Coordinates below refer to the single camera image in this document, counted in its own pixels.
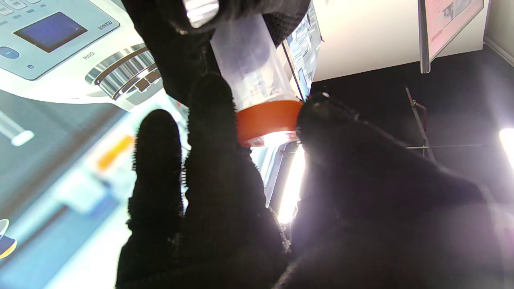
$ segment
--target control panel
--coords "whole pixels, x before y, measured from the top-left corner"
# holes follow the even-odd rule
[[[0,68],[35,80],[119,26],[88,0],[0,0]]]

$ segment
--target metal rod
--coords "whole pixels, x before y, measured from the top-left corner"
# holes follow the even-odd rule
[[[428,42],[427,6],[425,0],[418,0],[419,60],[421,73],[430,72],[430,49]]]
[[[421,119],[419,118],[419,114],[417,113],[417,108],[416,108],[416,106],[414,106],[414,103],[412,101],[411,92],[409,91],[409,88],[407,86],[405,86],[405,91],[407,92],[407,96],[409,97],[409,103],[411,105],[411,109],[412,109],[412,113],[414,114],[414,118],[416,118],[416,122],[417,122],[418,128],[419,128],[419,132],[421,133],[421,137],[425,141],[425,145],[424,145],[425,148],[424,149],[427,150],[428,158],[431,161],[435,162],[434,153],[430,149],[430,143],[428,142],[427,134],[425,133],[425,130],[423,128],[423,123],[421,122]]]
[[[485,144],[455,144],[449,146],[422,146],[422,147],[407,147],[408,150],[421,150],[421,149],[438,149],[438,148],[474,148],[483,147]]]

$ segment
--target poster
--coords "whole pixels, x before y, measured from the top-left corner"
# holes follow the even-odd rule
[[[484,0],[419,0],[419,5],[421,61],[432,62],[484,9]]]

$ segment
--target white wall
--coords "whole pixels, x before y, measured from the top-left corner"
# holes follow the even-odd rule
[[[480,50],[485,9],[441,56]],[[315,81],[419,61],[416,0],[314,0],[321,35]]]
[[[514,59],[514,1],[491,0],[487,37]]]

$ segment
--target white machine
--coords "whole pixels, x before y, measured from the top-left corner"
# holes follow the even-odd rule
[[[129,111],[162,89],[129,15],[111,0],[0,0],[0,89]]]

